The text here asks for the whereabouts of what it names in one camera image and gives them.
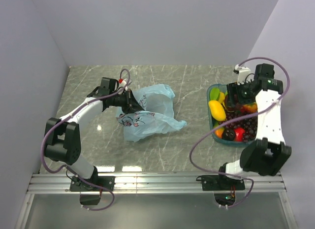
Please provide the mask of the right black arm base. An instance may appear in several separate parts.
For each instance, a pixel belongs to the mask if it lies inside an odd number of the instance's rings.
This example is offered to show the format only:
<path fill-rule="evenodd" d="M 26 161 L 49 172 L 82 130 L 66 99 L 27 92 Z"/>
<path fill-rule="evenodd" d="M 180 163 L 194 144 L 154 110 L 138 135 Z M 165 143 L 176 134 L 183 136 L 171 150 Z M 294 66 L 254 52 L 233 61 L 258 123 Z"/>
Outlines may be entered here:
<path fill-rule="evenodd" d="M 236 202 L 236 191 L 245 190 L 243 180 L 231 179 L 223 175 L 200 175 L 196 178 L 203 191 L 215 191 L 214 198 L 218 205 L 229 207 Z"/>

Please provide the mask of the red fake apple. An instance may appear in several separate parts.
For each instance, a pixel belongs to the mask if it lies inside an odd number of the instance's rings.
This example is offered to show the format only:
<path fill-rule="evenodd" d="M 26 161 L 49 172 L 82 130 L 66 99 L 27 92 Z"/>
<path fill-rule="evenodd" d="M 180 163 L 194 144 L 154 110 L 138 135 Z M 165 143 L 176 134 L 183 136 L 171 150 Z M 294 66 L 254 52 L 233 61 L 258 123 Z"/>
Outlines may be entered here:
<path fill-rule="evenodd" d="M 236 128 L 234 129 L 235 132 L 235 142 L 242 142 L 243 141 L 243 136 L 246 133 L 246 131 L 243 128 Z"/>

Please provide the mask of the light blue plastic bag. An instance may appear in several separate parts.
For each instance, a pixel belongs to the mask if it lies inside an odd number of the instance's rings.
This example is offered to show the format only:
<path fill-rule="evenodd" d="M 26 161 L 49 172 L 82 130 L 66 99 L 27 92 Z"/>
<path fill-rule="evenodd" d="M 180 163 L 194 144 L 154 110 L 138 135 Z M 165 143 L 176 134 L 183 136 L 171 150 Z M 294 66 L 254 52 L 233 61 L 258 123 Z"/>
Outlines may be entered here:
<path fill-rule="evenodd" d="M 173 100 L 175 94 L 166 84 L 157 84 L 133 92 L 143 108 L 126 114 L 119 107 L 116 120 L 123 126 L 124 140 L 137 142 L 153 134 L 166 134 L 179 131 L 187 125 L 184 120 L 174 118 Z"/>

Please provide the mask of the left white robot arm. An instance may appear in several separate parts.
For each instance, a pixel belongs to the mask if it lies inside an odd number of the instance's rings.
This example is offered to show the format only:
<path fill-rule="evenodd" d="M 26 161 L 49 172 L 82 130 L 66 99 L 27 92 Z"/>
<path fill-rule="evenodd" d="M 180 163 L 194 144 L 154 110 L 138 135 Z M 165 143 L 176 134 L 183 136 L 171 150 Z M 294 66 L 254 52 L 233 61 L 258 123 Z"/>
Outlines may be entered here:
<path fill-rule="evenodd" d="M 78 107 L 61 118 L 47 121 L 40 158 L 49 173 L 57 171 L 47 166 L 45 158 L 61 162 L 63 167 L 74 174 L 74 183 L 88 191 L 102 187 L 97 168 L 81 155 L 80 131 L 95 116 L 112 106 L 120 107 L 125 114 L 141 111 L 143 108 L 135 99 L 129 84 L 129 78 L 116 80 L 103 77 L 101 84 Z"/>

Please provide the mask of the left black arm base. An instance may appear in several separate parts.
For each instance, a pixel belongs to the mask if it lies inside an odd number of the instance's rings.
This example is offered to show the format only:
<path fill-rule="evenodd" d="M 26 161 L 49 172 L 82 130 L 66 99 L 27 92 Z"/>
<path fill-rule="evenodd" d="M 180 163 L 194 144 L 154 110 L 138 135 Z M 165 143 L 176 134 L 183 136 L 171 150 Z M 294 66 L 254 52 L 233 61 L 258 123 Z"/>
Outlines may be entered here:
<path fill-rule="evenodd" d="M 95 179 L 81 180 L 73 176 L 71 179 L 69 191 L 79 193 L 79 200 L 83 206 L 96 206 L 100 203 L 101 196 L 106 188 L 113 191 L 115 184 L 115 176 L 98 176 Z"/>

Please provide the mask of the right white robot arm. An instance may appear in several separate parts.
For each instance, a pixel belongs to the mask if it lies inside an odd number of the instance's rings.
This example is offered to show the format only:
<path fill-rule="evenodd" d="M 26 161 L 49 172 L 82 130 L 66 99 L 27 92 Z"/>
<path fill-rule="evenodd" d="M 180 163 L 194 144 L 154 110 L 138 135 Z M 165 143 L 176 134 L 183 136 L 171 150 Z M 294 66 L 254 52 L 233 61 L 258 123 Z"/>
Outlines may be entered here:
<path fill-rule="evenodd" d="M 217 184 L 221 189 L 230 188 L 234 179 L 244 179 L 249 172 L 276 175 L 292 153 L 282 133 L 281 102 L 285 91 L 283 82 L 274 78 L 273 65 L 257 65 L 252 79 L 249 79 L 248 67 L 236 65 L 234 72 L 238 79 L 226 86 L 227 106 L 238 108 L 256 102 L 257 111 L 251 117 L 257 118 L 257 132 L 239 160 L 220 167 L 223 173 L 217 176 Z"/>

